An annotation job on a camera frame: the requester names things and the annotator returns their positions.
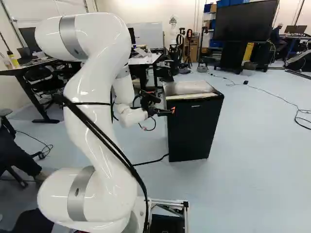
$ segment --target table leg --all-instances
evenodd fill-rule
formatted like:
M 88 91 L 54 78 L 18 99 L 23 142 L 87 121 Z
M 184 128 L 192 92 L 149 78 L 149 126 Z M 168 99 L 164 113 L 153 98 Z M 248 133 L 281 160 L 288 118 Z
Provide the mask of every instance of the table leg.
M 288 50 L 287 56 L 286 56 L 286 58 L 285 58 L 285 61 L 288 60 L 288 57 L 290 56 L 290 54 L 291 54 L 291 52 L 292 52 L 292 50 L 293 50 L 293 47 L 294 47 L 295 43 L 296 43 L 296 39 L 293 39 L 293 40 L 292 40 L 292 43 L 291 43 L 291 46 L 290 46 L 290 49 Z
M 157 88 L 156 63 L 154 63 L 154 65 L 153 65 L 153 70 L 154 70 L 155 87 Z
M 158 86 L 157 85 L 157 76 L 156 76 L 156 68 L 157 68 L 157 65 L 156 65 L 156 62 L 153 64 L 153 71 L 154 71 L 154 82 L 155 82 L 155 88 L 156 89 L 163 89 L 162 86 Z
M 140 89 L 146 90 L 147 74 L 145 66 L 139 67 L 139 82 L 140 82 Z
M 38 112 L 42 115 L 43 119 L 36 119 L 33 120 L 33 123 L 52 123 L 56 124 L 59 122 L 59 120 L 56 119 L 50 119 L 46 111 L 44 110 L 44 107 L 40 104 L 40 102 L 35 97 L 33 91 L 29 87 L 29 84 L 25 81 L 24 77 L 22 75 L 15 76 L 21 87 L 24 89 L 25 93 L 27 94 L 30 101 L 34 104 L 35 108 L 38 110 Z

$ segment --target blue bin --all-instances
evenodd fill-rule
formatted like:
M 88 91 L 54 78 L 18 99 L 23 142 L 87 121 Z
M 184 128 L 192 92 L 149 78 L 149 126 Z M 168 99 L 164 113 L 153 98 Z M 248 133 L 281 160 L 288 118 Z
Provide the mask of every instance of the blue bin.
M 209 46 L 212 48 L 222 48 L 223 43 L 221 41 L 216 41 L 216 40 L 209 40 Z
M 212 4 L 205 4 L 204 5 L 204 13 L 206 12 L 210 12 L 210 7 L 212 6 Z
M 237 5 L 244 3 L 244 0 L 230 0 L 230 5 Z
M 216 26 L 216 20 L 215 20 L 215 19 L 212 19 L 212 20 L 210 21 L 210 28 L 211 28 L 211 29 L 215 29 L 215 26 Z
M 229 5 L 230 5 L 230 0 L 217 1 L 217 8 L 223 7 L 223 6 L 229 6 Z

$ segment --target black cabinet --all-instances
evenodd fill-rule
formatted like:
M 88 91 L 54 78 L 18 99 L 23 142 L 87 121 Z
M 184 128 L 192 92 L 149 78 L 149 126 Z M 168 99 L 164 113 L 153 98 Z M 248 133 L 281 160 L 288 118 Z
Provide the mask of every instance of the black cabinet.
M 205 81 L 167 83 L 164 92 L 166 108 L 175 107 L 167 117 L 169 161 L 208 158 L 223 94 Z

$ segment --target yellow bottle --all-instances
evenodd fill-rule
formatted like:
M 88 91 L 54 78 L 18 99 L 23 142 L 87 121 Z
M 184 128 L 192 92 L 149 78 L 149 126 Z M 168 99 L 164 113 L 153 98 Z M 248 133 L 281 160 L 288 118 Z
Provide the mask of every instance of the yellow bottle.
M 15 68 L 19 67 L 19 63 L 17 61 L 17 59 L 15 58 L 14 54 L 11 51 L 7 51 L 7 54 L 12 62 L 12 64 L 14 65 Z

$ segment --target floor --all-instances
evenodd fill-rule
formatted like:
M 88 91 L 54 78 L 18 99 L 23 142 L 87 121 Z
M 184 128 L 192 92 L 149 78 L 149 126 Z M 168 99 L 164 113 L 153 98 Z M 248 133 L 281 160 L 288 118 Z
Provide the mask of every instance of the floor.
M 171 164 L 164 159 L 137 167 L 148 195 L 188 200 L 193 233 L 309 233 L 311 132 L 294 123 L 295 108 L 246 85 L 226 86 L 229 80 L 198 73 L 195 68 L 175 80 L 206 80 L 225 96 L 209 159 Z M 311 108 L 311 81 L 284 70 L 245 70 L 241 75 L 209 72 L 235 83 L 248 80 L 249 85 L 300 108 Z M 60 110 L 53 109 L 59 115 Z M 89 165 L 69 140 L 63 122 L 33 124 L 30 119 L 35 109 L 25 111 L 25 115 L 23 111 L 14 115 L 11 122 L 16 129 L 54 144 L 49 157 L 38 161 L 47 172 Z M 114 123 L 119 143 L 133 163 L 167 153 L 165 120 L 155 119 L 157 127 L 152 132 L 142 131 L 138 125 L 123 129 Z M 152 127 L 153 123 L 147 120 L 144 125 Z M 29 153 L 42 148 L 22 134 L 16 141 Z M 33 183 L 21 190 L 16 183 L 0 182 L 0 213 L 4 215 L 0 229 L 11 229 L 22 211 L 35 208 L 36 193 Z

